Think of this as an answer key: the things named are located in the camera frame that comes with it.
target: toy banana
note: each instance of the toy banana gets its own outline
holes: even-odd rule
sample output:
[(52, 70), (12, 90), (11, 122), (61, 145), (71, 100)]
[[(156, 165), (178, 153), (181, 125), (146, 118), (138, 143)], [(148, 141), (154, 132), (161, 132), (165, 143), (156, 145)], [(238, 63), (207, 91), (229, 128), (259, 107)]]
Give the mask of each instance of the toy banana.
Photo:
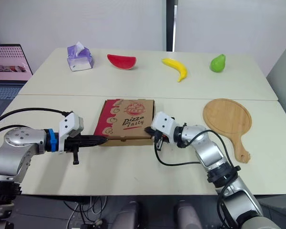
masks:
[(162, 62), (163, 62), (165, 65), (170, 66), (170, 67), (172, 67), (172, 68), (175, 68), (176, 70), (179, 71), (180, 76), (179, 76), (178, 82), (180, 82), (181, 80), (183, 80), (184, 78), (186, 78), (187, 69), (186, 69), (186, 67), (183, 65), (183, 63), (181, 63), (181, 62), (179, 62), (179, 61), (176, 61), (176, 60), (173, 60), (173, 59), (170, 59), (170, 58), (162, 59)]

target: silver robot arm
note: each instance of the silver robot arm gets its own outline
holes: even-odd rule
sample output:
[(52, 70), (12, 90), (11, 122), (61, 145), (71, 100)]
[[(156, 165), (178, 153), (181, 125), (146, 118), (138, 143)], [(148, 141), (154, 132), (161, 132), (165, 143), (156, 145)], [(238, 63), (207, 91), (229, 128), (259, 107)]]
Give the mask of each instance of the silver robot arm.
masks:
[(48, 152), (71, 152), (73, 164), (79, 164), (79, 147), (100, 145), (107, 141), (103, 136), (81, 135), (83, 120), (70, 113), (60, 121), (59, 133), (52, 129), (36, 130), (19, 127), (8, 131), (0, 147), (0, 219), (8, 218), (13, 200), (21, 194), (20, 183), (34, 155)]
[[(208, 182), (215, 185), (221, 197), (218, 203), (230, 228), (242, 229), (279, 229), (269, 219), (263, 217), (261, 206), (250, 190), (237, 175), (239, 167), (232, 167), (216, 143), (209, 139), (201, 125), (180, 126), (170, 116), (158, 112), (153, 120), (152, 129), (166, 135), (170, 144), (186, 147), (189, 143), (195, 149), (197, 158), (207, 172)], [(162, 146), (162, 139), (156, 139), (157, 149)]]

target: black wire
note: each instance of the black wire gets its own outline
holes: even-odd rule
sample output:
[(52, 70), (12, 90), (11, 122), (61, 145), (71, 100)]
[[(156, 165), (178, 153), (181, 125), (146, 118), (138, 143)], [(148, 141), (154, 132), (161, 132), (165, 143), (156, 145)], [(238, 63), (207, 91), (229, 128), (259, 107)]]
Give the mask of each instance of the black wire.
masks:
[(183, 163), (177, 163), (177, 164), (168, 164), (168, 163), (165, 163), (163, 162), (159, 155), (158, 155), (158, 150), (157, 150), (157, 144), (155, 143), (154, 144), (154, 153), (156, 154), (156, 157), (158, 159), (158, 161), (162, 164), (162, 165), (165, 165), (165, 166), (184, 166), (184, 165), (189, 165), (189, 164), (200, 164), (200, 162), (198, 161), (191, 161), (191, 162), (183, 162)]
[(101, 216), (102, 216), (102, 212), (103, 212), (103, 210), (102, 210), (102, 208), (103, 208), (103, 204), (102, 204), (102, 197), (100, 197), (100, 202), (101, 202), (101, 212), (100, 212), (99, 219), (101, 218)]
[(95, 206), (95, 204), (97, 203), (97, 200), (98, 199), (100, 199), (100, 203), (101, 203), (101, 210), (100, 210), (100, 216), (99, 216), (99, 219), (101, 218), (101, 216), (102, 216), (102, 207), (103, 207), (103, 205), (102, 205), (102, 197), (101, 196), (98, 196), (97, 198), (95, 198), (95, 200), (93, 201), (93, 211), (94, 212), (96, 212), (96, 210), (94, 209), (94, 206)]
[(29, 108), (22, 108), (22, 109), (17, 109), (17, 110), (14, 110), (14, 111), (7, 112), (6, 114), (0, 116), (0, 121), (2, 119), (12, 115), (12, 114), (19, 113), (19, 112), (24, 112), (24, 111), (50, 111), (50, 112), (56, 112), (56, 113), (62, 114), (65, 117), (68, 114), (70, 114), (70, 112), (59, 111), (59, 110), (55, 110), (55, 109), (42, 108), (42, 107), (29, 107)]
[[(190, 146), (191, 143), (192, 143), (197, 137), (199, 137), (200, 135), (202, 135), (202, 134), (204, 134), (204, 133), (207, 133), (207, 132), (211, 132), (211, 133), (215, 134), (215, 135), (219, 138), (219, 140), (221, 141), (221, 143), (222, 143), (222, 145), (223, 145), (223, 147), (224, 147), (224, 149), (225, 149), (226, 157), (227, 157), (227, 159), (228, 159), (228, 161), (229, 161), (231, 167), (232, 167), (233, 170), (234, 170), (234, 174), (229, 178), (229, 180), (228, 180), (228, 182), (226, 183), (226, 185), (222, 188), (222, 190), (221, 190), (221, 192), (220, 192), (220, 194), (219, 194), (219, 196), (218, 196), (217, 205), (216, 205), (217, 214), (218, 214), (219, 219), (220, 219), (220, 221), (222, 222), (223, 226), (225, 226), (226, 229), (231, 229), (231, 227), (229, 227), (229, 226), (226, 224), (225, 219), (223, 219), (223, 217), (222, 217), (222, 215), (221, 215), (221, 213), (220, 213), (220, 204), (221, 204), (221, 202), (222, 202), (222, 199), (223, 199), (225, 190), (226, 190), (226, 189), (228, 188), (228, 186), (237, 178), (238, 174), (237, 174), (237, 169), (234, 167), (234, 165), (233, 165), (233, 163), (232, 163), (232, 161), (231, 161), (231, 159), (230, 159), (230, 156), (229, 156), (229, 154), (228, 154), (228, 150), (227, 150), (227, 148), (226, 148), (226, 146), (225, 146), (225, 143), (224, 143), (223, 139), (222, 139), (221, 136), (220, 136), (218, 133), (216, 133), (214, 130), (204, 130), (204, 131), (198, 133), (195, 137), (193, 137), (184, 147)], [(178, 164), (168, 164), (168, 163), (163, 162), (163, 161), (159, 158), (159, 155), (158, 155), (158, 152), (157, 152), (157, 145), (156, 145), (156, 143), (154, 144), (154, 151), (155, 151), (155, 154), (156, 154), (156, 157), (157, 157), (158, 161), (159, 161), (161, 164), (165, 165), (165, 166), (182, 166), (182, 165), (188, 165), (188, 164), (199, 164), (199, 162), (184, 162), (184, 163), (178, 163)]]
[[(74, 211), (74, 209), (72, 209), (72, 207), (70, 207), (70, 206), (66, 203), (66, 201), (63, 201), (63, 203), (64, 203), (69, 209), (71, 209), (72, 211)], [(91, 206), (90, 208), (86, 209), (85, 212), (86, 212), (86, 211), (89, 211), (90, 209), (92, 209), (92, 207), (93, 207), (93, 206)]]
[[(225, 221), (225, 217), (224, 217), (224, 221)], [(221, 225), (220, 229), (224, 229), (224, 225), (223, 224)]]
[(80, 204), (80, 215), (81, 215), (81, 218), (82, 218), (82, 222), (83, 222), (84, 224), (86, 224), (85, 219), (84, 219), (84, 216), (83, 216), (83, 214), (82, 214), (82, 204)]
[(211, 133), (215, 134), (215, 135), (219, 138), (219, 140), (220, 140), (221, 143), (223, 144), (223, 147), (224, 147), (224, 149), (225, 149), (225, 154), (226, 154), (226, 156), (227, 156), (227, 159), (228, 159), (230, 165), (231, 165), (232, 167), (234, 167), (234, 165), (233, 165), (233, 163), (232, 163), (232, 161), (231, 161), (231, 159), (230, 159), (230, 156), (229, 156), (229, 154), (228, 154), (228, 150), (227, 150), (227, 148), (226, 148), (226, 146), (225, 146), (225, 143), (224, 143), (223, 139), (222, 139), (221, 136), (220, 136), (218, 133), (216, 133), (214, 130), (204, 130), (204, 131), (198, 133), (195, 137), (193, 137), (193, 138), (185, 145), (185, 147), (188, 147), (193, 141), (196, 140), (196, 138), (198, 138), (200, 135), (202, 135), (202, 134), (204, 134), (204, 133), (206, 133), (206, 132), (211, 132)]
[(7, 125), (5, 127), (0, 128), (0, 132), (9, 128), (14, 128), (14, 127), (27, 127), (25, 125)]
[(224, 192), (225, 190), (228, 188), (228, 186), (237, 178), (238, 174), (237, 174), (237, 170), (234, 168), (235, 173), (233, 174), (233, 176), (231, 176), (229, 178), (229, 181), (226, 183), (226, 185), (221, 189), (219, 195), (218, 195), (218, 199), (217, 199), (217, 204), (216, 204), (216, 210), (217, 210), (217, 214), (219, 216), (220, 221), (222, 222), (222, 224), (225, 226), (226, 229), (231, 229), (230, 226), (228, 226), (225, 222), (225, 220), (223, 219), (221, 213), (220, 213), (220, 204), (222, 203), (222, 199), (224, 196)]
[(83, 212), (84, 216), (86, 217), (86, 219), (87, 219), (89, 222), (92, 222), (92, 223), (95, 222), (94, 220), (92, 220), (92, 219), (89, 218), (89, 212), (88, 212), (88, 211), (87, 211), (87, 215), (86, 215), (86, 213), (85, 213), (84, 210), (83, 210), (82, 212)]

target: purple tissue box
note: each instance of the purple tissue box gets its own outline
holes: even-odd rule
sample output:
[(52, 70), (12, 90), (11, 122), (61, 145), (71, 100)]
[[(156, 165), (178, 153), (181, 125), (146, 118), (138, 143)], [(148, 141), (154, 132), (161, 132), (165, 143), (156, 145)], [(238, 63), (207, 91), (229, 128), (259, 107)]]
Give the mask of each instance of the purple tissue box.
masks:
[(72, 71), (90, 69), (94, 64), (92, 55), (86, 47), (76, 56), (76, 45), (68, 47), (67, 61)]

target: white table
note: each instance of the white table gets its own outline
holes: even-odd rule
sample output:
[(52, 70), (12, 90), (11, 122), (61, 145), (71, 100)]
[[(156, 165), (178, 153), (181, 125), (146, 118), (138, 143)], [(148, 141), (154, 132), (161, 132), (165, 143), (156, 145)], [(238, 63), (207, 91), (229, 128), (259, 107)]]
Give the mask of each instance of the white table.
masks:
[[(91, 49), (93, 69), (72, 72), (67, 49), (56, 49), (20, 94), (93, 95), (144, 98), (277, 100), (255, 61), (246, 55), (227, 55), (222, 73), (209, 69), (217, 54), (189, 52), (123, 51)], [(136, 56), (132, 70), (115, 68), (107, 54)], [(188, 77), (178, 83), (179, 73), (161, 62), (181, 61)]]
[[(24, 107), (73, 110), (84, 118), (83, 134), (93, 134), (105, 99), (101, 96), (18, 95), (7, 111)], [(188, 125), (205, 125), (202, 118), (207, 99), (155, 99), (156, 111), (174, 116)], [(248, 164), (236, 162), (231, 142), (224, 137), (239, 175), (253, 194), (286, 194), (286, 114), (277, 101), (239, 100), (252, 116), (252, 127), (242, 138), (251, 153)], [(0, 126), (23, 124), (32, 128), (58, 130), (62, 116), (48, 112), (14, 114)], [(0, 145), (3, 133), (0, 134)], [(166, 162), (197, 160), (191, 148), (164, 145), (160, 154)], [(40, 195), (210, 195), (213, 184), (201, 165), (165, 167), (155, 158), (152, 146), (91, 147), (80, 149), (80, 164), (72, 154), (47, 152), (34, 156), (22, 183), (23, 194)]]

